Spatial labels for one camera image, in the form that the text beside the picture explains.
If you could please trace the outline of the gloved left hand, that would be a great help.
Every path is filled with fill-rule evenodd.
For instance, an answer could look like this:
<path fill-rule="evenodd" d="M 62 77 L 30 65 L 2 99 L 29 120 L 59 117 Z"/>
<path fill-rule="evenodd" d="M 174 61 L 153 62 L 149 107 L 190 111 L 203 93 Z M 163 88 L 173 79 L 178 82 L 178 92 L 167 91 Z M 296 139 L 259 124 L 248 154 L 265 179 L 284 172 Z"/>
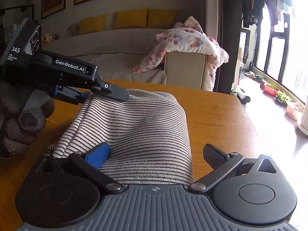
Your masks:
<path fill-rule="evenodd" d="M 26 153 L 54 109 L 46 92 L 1 81 L 1 158 Z"/>

